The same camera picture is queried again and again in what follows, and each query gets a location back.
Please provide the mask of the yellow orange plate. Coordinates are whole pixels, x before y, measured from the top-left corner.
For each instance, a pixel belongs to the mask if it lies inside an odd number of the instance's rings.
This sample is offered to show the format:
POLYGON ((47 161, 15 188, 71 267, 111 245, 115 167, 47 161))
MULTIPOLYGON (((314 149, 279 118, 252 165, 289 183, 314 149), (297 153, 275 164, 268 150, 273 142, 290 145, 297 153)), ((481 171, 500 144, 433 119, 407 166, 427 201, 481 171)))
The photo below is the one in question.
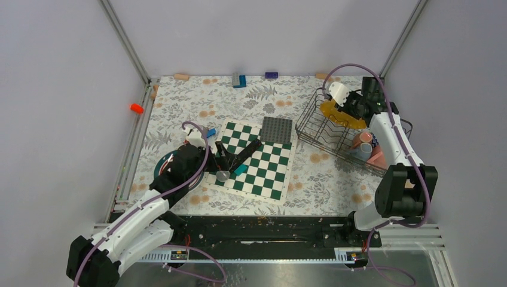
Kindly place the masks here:
POLYGON ((362 130, 366 128, 366 122, 363 119, 355 119, 352 116, 337 109, 335 100, 326 100, 320 104, 321 113, 333 123, 345 128, 362 130))

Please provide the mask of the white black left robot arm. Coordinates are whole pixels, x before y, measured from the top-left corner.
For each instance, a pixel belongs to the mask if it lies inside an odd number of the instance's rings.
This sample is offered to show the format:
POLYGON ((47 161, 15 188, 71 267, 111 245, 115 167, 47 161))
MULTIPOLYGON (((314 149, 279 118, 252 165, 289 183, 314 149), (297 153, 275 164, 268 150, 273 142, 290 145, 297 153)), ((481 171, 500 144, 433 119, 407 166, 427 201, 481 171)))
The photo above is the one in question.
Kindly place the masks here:
POLYGON ((79 236, 71 243, 68 278, 74 286, 115 286, 133 263, 158 246, 190 243, 187 222, 170 208, 205 172, 235 172, 254 151, 249 146, 233 154, 220 141, 180 146, 162 161, 160 173, 134 206, 91 238, 79 236))

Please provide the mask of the yellow woven plate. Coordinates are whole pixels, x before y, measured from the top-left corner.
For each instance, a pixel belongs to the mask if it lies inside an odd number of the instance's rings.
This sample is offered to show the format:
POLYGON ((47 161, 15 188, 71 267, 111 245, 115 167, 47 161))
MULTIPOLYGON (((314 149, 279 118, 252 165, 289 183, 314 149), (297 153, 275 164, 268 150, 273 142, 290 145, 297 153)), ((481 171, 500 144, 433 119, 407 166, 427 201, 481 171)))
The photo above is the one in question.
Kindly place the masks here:
POLYGON ((204 173, 201 173, 192 182, 190 182, 188 185, 188 191, 190 192, 190 191, 196 189, 201 184, 203 178, 204 178, 204 173))

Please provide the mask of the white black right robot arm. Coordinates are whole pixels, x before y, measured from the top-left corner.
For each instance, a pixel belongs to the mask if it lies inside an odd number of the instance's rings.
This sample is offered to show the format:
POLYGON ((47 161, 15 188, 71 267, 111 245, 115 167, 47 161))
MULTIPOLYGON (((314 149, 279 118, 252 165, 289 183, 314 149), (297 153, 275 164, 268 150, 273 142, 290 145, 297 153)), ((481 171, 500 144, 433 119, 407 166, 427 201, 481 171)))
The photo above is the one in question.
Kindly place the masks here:
POLYGON ((438 172, 425 165, 410 145, 396 105, 388 96, 382 105, 340 83, 331 84, 328 93, 339 111, 366 122, 387 164, 373 204, 353 214, 354 224, 343 230, 344 241, 358 246, 366 239, 366 231, 390 223, 410 228, 425 224, 438 172))

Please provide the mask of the white plate green rim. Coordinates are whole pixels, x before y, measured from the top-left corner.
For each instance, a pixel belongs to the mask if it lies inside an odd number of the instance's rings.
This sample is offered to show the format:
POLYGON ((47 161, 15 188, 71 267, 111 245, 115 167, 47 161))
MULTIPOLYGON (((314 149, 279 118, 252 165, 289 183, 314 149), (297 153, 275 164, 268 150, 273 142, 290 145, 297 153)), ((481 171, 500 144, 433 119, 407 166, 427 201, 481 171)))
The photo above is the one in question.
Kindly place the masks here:
POLYGON ((162 158, 160 158, 160 160, 158 161, 158 163, 156 164, 155 169, 154 169, 154 173, 153 173, 154 179, 156 177, 160 176, 165 170, 168 169, 167 166, 169 163, 172 162, 173 157, 175 156, 176 153, 177 153, 177 150, 173 150, 173 151, 167 153, 166 155, 164 155, 162 158))

